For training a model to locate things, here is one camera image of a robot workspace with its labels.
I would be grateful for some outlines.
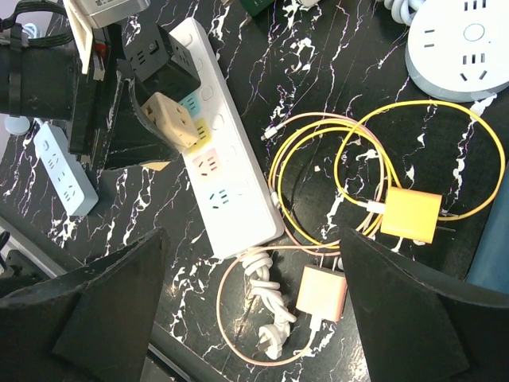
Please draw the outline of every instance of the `green object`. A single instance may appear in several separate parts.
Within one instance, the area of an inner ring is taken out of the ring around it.
[[[274,0],[240,0],[240,3],[252,17],[262,12],[273,2]]]

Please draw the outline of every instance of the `marble surface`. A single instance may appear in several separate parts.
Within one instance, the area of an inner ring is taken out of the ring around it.
[[[360,119],[397,100],[425,99],[409,79],[404,50],[407,30],[372,0],[323,0],[303,9],[296,0],[277,1],[255,20],[238,2],[153,0],[126,24],[127,36],[146,22],[171,30],[194,17],[210,41],[260,166],[267,172],[284,137],[269,142],[268,126],[306,111],[334,111]],[[507,147],[506,93],[476,105]],[[441,193],[442,208],[466,211],[484,200],[497,178],[494,145],[468,117],[443,107],[413,107],[380,115],[369,127],[391,156],[405,187]],[[335,190],[332,162],[340,136],[318,138],[289,164],[284,191],[302,225],[320,240],[334,240],[337,227],[354,226],[362,211]],[[375,191],[377,159],[364,142],[348,146],[341,177],[348,192],[370,197]],[[86,217],[68,217],[33,149],[33,136],[12,137],[0,166],[0,197],[14,207],[26,229],[38,230],[80,262],[108,255],[156,227],[169,230],[172,248],[156,323],[230,381],[367,381],[369,375],[347,301],[338,324],[324,323],[311,351],[281,368],[253,367],[224,343],[217,328],[215,297],[229,263],[212,259],[212,250],[183,162],[162,172],[130,167],[91,175],[100,194]],[[433,245],[378,235],[377,240],[454,277],[466,274],[488,210],[437,231]],[[277,243],[287,244],[286,238]],[[274,254],[274,278],[295,306],[303,266],[317,260],[298,252]],[[325,261],[332,265],[332,260]],[[258,327],[271,322],[258,299],[246,298],[240,270],[226,285],[223,319],[247,355],[255,353]],[[283,357],[307,342],[309,318],[299,314]]]

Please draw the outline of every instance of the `yellow cable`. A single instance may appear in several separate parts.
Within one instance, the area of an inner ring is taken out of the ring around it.
[[[341,125],[341,124],[345,124],[346,125],[346,123],[344,123],[344,121],[342,121],[340,119],[334,120],[334,121],[326,119],[326,120],[322,120],[322,121],[318,121],[318,122],[312,123],[312,124],[304,127],[303,129],[304,130],[308,130],[309,128],[318,127],[318,126],[321,126],[321,125],[333,124],[333,123],[337,123],[339,125]],[[285,215],[286,219],[290,222],[290,224],[292,224],[292,226],[301,235],[303,235],[307,240],[309,240],[311,243],[316,244],[316,245],[320,245],[321,243],[319,241],[315,240],[314,238],[312,238],[310,235],[308,235],[301,227],[299,227],[299,225],[297,223],[295,223],[295,221],[293,220],[292,216],[290,215],[288,209],[285,206],[285,203],[284,203],[283,197],[282,197],[282,179],[283,179],[283,175],[285,173],[285,168],[286,168],[286,165],[287,165],[288,161],[290,160],[292,155],[295,153],[295,151],[297,151],[304,143],[306,143],[310,139],[312,139],[312,138],[314,138],[314,137],[316,137],[318,135],[327,134],[327,133],[330,133],[330,132],[338,132],[338,131],[345,132],[345,131],[351,131],[351,130],[352,129],[350,127],[330,127],[330,128],[325,128],[323,130],[315,131],[312,134],[306,135],[297,144],[295,144],[295,146],[289,151],[289,153],[286,156],[285,160],[282,162],[281,169],[279,170],[277,192],[278,192],[279,202],[281,203],[281,210],[283,211],[283,214]],[[365,134],[363,131],[356,131],[355,134],[357,134],[357,135],[367,139],[369,142],[371,142],[373,145],[375,145],[375,148],[379,152],[379,154],[381,154],[384,158],[388,159],[387,154],[385,153],[385,150],[372,137],[370,137],[369,135]],[[378,220],[375,220],[375,222],[367,229],[367,232],[370,232],[377,225],[377,223],[378,223]],[[331,249],[338,249],[339,246],[333,246],[333,247],[330,247],[330,248]]]
[[[405,102],[392,103],[390,105],[386,105],[384,107],[376,109],[375,111],[372,111],[371,113],[366,115],[364,118],[362,118],[349,131],[349,133],[347,134],[346,138],[344,139],[344,141],[342,142],[342,144],[340,146],[340,149],[337,152],[336,160],[334,161],[334,178],[335,178],[336,185],[337,185],[339,191],[349,201],[351,201],[352,203],[358,204],[357,201],[355,201],[351,197],[347,196],[346,191],[344,190],[344,188],[340,184],[340,179],[339,179],[339,175],[338,175],[339,160],[341,158],[341,155],[342,155],[342,153],[344,151],[344,148],[346,147],[350,137],[352,135],[354,135],[354,134],[357,134],[356,130],[361,125],[365,125],[366,121],[368,121],[374,115],[380,114],[380,113],[382,113],[384,111],[387,111],[387,110],[390,110],[390,109],[393,109],[393,108],[396,108],[396,107],[405,107],[405,106],[414,106],[414,105],[441,105],[441,106],[451,107],[453,109],[457,109],[457,110],[463,111],[465,114],[469,115],[470,117],[474,118],[478,123],[480,123],[481,126],[484,127],[484,129],[490,134],[490,136],[492,137],[493,141],[495,142],[495,144],[497,146],[497,149],[499,150],[499,155],[500,155],[500,175],[499,175],[499,180],[497,181],[497,184],[496,184],[496,187],[495,187],[495,190],[493,191],[493,193],[490,195],[490,197],[488,199],[486,199],[486,201],[484,201],[483,203],[481,203],[479,206],[475,207],[471,211],[468,211],[468,212],[466,212],[464,214],[461,214],[459,216],[439,216],[438,220],[441,220],[441,221],[460,220],[460,219],[464,219],[466,217],[469,217],[469,216],[472,216],[472,215],[478,213],[480,210],[484,209],[487,205],[489,205],[495,199],[496,194],[499,192],[500,185],[502,184],[502,180],[503,180],[503,174],[505,172],[505,167],[506,167],[505,153],[503,152],[502,143],[500,142],[499,137],[496,135],[496,133],[493,131],[493,129],[486,123],[486,121],[484,121],[476,113],[474,113],[473,111],[467,109],[466,107],[463,107],[461,105],[457,105],[455,103],[446,102],[446,101],[419,100],[419,101],[405,101]],[[394,170],[394,167],[392,166],[392,162],[390,162],[390,159],[388,157],[386,158],[384,156],[384,159],[386,159],[388,161],[387,165],[390,168],[390,171],[392,172],[392,175],[394,177],[394,181],[396,182],[398,187],[401,188],[401,184],[399,183],[398,175],[396,174],[396,172]]]

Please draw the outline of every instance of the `black marble table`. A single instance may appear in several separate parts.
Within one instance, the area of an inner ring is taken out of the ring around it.
[[[311,10],[303,9],[296,0],[278,0],[250,21],[238,2],[228,8],[220,0],[152,3],[144,14],[128,21],[126,33],[135,33],[147,22],[156,21],[170,31],[185,18],[199,21],[209,32],[266,173],[284,137],[301,125],[287,128],[269,142],[259,137],[265,128],[291,115],[330,111],[360,119],[387,103],[426,98],[406,73],[407,29],[393,22],[390,12],[373,0],[323,0]],[[503,92],[483,114],[506,148],[509,135],[503,110],[507,105]],[[491,193],[499,171],[495,147],[479,125],[472,125],[457,111],[412,107],[380,115],[368,126],[391,156],[403,185],[441,193],[442,207],[450,213],[466,211]],[[324,136],[299,150],[284,183],[293,212],[319,240],[334,240],[338,227],[353,227],[363,219],[362,210],[338,195],[331,178],[340,142],[339,135]],[[341,173],[348,192],[370,197],[377,171],[377,159],[368,144],[348,146],[348,166]],[[92,180],[100,194],[98,205],[89,216],[66,216],[34,154],[33,136],[12,137],[0,167],[0,196],[13,211],[11,216],[21,217],[27,232],[39,232],[81,263],[108,255],[153,228],[166,227],[172,249],[156,323],[225,380],[369,380],[349,301],[343,320],[324,323],[312,351],[298,362],[281,368],[253,367],[230,351],[215,316],[217,288],[229,261],[212,258],[181,160],[162,172],[130,167],[94,174]],[[433,245],[380,234],[376,239],[401,255],[463,278],[488,212],[485,209],[470,219],[443,224],[455,231],[437,231]],[[284,237],[276,242],[289,243]],[[297,251],[274,254],[272,273],[282,282],[292,310],[303,266],[316,261]],[[324,265],[332,265],[332,260]],[[252,355],[258,327],[271,318],[258,299],[245,297],[245,291],[242,272],[237,270],[226,285],[223,319],[238,347]],[[305,314],[298,315],[283,357],[305,345],[308,322]]]

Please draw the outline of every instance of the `tabletop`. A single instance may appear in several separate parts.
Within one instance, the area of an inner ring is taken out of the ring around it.
[[[388,103],[428,98],[406,71],[408,29],[391,19],[382,3],[322,0],[306,9],[297,0],[278,0],[251,20],[239,2],[225,7],[220,0],[153,0],[146,12],[129,18],[125,33],[135,33],[149,22],[170,31],[189,17],[208,31],[266,175],[284,138],[302,124],[290,125],[268,142],[262,142],[260,135],[292,115],[327,111],[360,119]],[[506,93],[479,106],[507,147]],[[403,186],[442,194],[445,211],[467,211],[492,192],[499,157],[489,136],[468,116],[445,107],[410,107],[377,116],[368,126],[386,148]],[[299,150],[283,183],[295,216],[322,241],[338,239],[338,227],[354,227],[363,219],[362,210],[346,202],[334,184],[332,163],[340,143],[341,134],[326,135]],[[342,181],[349,193],[369,198],[378,171],[372,147],[354,140],[347,156]],[[225,380],[369,380],[349,299],[342,320],[325,322],[311,350],[295,363],[255,367],[228,348],[217,326],[215,303],[230,260],[212,258],[181,159],[161,172],[135,166],[98,172],[92,180],[99,203],[88,216],[69,217],[34,153],[32,134],[12,137],[0,166],[3,202],[16,210],[27,230],[42,232],[81,263],[108,255],[156,227],[167,228],[172,246],[156,323]],[[450,229],[437,230],[431,245],[382,234],[376,239],[401,255],[462,279],[488,213],[485,209],[469,219],[442,224]],[[289,240],[283,236],[275,243],[289,244]],[[320,260],[299,251],[280,251],[273,259],[272,277],[281,282],[295,312],[303,266]],[[323,263],[331,265],[331,259]],[[232,274],[225,288],[223,319],[228,335],[251,356],[258,327],[270,323],[270,315],[258,299],[246,296],[241,270]],[[309,338],[309,317],[296,314],[282,358],[301,349]]]

